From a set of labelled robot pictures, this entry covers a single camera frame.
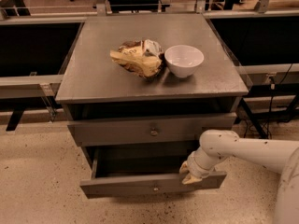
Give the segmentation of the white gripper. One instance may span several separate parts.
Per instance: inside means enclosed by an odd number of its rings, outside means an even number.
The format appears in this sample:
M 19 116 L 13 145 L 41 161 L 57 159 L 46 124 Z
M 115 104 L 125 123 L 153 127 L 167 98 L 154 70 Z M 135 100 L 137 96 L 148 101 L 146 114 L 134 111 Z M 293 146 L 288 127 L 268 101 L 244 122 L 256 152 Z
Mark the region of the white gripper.
M 203 178 L 209 176 L 215 165 L 216 159 L 207 155 L 204 150 L 194 151 L 179 168 L 181 174 L 189 172 L 183 178 L 182 184 L 190 185 L 201 182 Z

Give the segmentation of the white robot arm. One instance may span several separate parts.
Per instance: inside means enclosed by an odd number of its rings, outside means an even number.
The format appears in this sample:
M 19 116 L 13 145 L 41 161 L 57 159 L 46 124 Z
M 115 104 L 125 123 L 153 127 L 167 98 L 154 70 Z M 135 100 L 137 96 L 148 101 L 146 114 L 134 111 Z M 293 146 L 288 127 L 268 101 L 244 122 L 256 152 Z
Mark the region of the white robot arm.
M 199 148 L 179 168 L 179 172 L 185 174 L 182 183 L 201 182 L 228 157 L 281 174 L 273 224 L 299 224 L 298 141 L 241 138 L 234 131 L 207 130 L 200 135 Z

